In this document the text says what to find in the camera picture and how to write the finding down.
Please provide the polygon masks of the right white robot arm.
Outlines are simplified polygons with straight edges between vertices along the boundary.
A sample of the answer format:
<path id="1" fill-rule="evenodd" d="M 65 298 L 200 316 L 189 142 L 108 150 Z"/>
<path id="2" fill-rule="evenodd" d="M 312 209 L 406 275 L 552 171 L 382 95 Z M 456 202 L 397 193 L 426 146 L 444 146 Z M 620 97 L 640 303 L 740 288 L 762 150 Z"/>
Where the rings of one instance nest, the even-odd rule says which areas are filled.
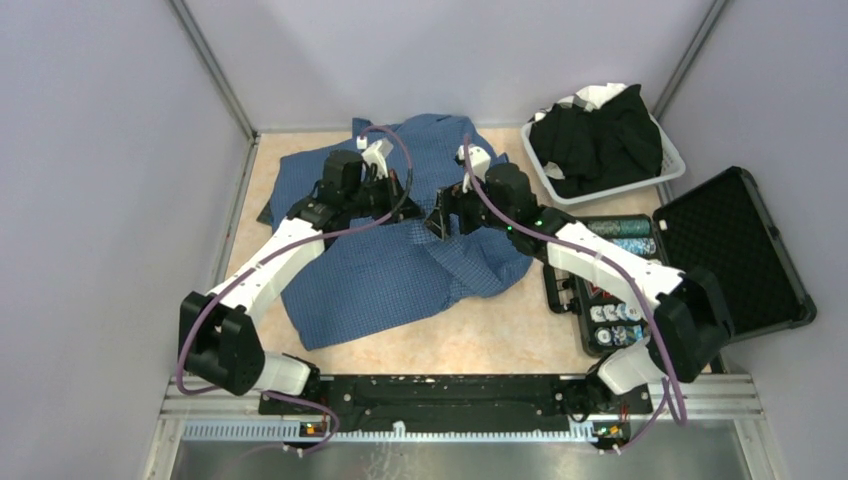
<path id="1" fill-rule="evenodd" d="M 540 204 L 524 172 L 512 163 L 493 165 L 476 145 L 460 146 L 455 161 L 464 177 L 439 190 L 426 221 L 432 233 L 447 239 L 453 225 L 462 235 L 501 230 L 521 254 L 590 281 L 648 323 L 643 339 L 590 369 L 586 397 L 594 409 L 612 412 L 634 388 L 662 379 L 678 392 L 732 338 L 729 308 L 712 272 L 654 263 L 602 238 L 577 218 Z"/>

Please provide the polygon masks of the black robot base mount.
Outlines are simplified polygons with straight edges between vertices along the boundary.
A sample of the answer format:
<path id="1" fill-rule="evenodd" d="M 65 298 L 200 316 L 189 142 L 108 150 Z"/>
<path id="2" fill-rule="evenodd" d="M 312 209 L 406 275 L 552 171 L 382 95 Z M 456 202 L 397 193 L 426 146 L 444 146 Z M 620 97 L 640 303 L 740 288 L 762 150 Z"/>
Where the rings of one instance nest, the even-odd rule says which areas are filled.
<path id="1" fill-rule="evenodd" d="M 340 432 L 383 432 L 401 422 L 412 433 L 565 431 L 593 415 L 619 420 L 653 410 L 645 386 L 620 396 L 583 376 L 335 375 L 309 385 L 303 399 L 327 407 Z"/>

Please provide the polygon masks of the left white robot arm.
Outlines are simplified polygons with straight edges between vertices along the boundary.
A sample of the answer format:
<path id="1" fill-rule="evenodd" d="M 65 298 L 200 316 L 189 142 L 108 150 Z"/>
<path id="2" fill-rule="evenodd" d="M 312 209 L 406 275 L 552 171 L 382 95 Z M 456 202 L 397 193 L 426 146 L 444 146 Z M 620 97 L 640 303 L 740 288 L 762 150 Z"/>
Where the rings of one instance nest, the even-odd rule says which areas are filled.
<path id="1" fill-rule="evenodd" d="M 419 218 L 410 198 L 413 175 L 400 181 L 387 160 L 401 140 L 389 132 L 374 142 L 360 136 L 355 150 L 336 150 L 325 160 L 310 193 L 295 202 L 269 240 L 227 280 L 207 293 L 192 292 L 180 305 L 176 380 L 205 380 L 205 392 L 236 396 L 250 391 L 282 394 L 297 413 L 319 404 L 314 366 L 264 349 L 262 318 L 289 283 L 341 237 L 376 226 Z"/>

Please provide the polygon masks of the blue checkered long sleeve shirt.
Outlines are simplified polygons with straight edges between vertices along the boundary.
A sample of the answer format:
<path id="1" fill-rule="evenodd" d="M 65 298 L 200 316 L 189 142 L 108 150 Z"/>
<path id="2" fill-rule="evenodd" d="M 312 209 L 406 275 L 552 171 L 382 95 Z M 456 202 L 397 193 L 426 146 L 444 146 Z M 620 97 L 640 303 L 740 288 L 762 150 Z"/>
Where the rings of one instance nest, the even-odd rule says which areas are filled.
<path id="1" fill-rule="evenodd" d="M 494 165 L 507 162 L 465 116 L 421 114 L 392 125 L 388 157 L 399 179 L 413 174 L 411 199 L 424 212 L 437 191 L 463 179 L 454 156 L 466 136 Z M 492 297 L 532 263 L 506 235 L 483 228 L 442 241 L 420 220 L 383 224 L 337 239 L 283 290 L 282 303 L 302 345 L 315 350 L 434 316 L 467 297 Z"/>

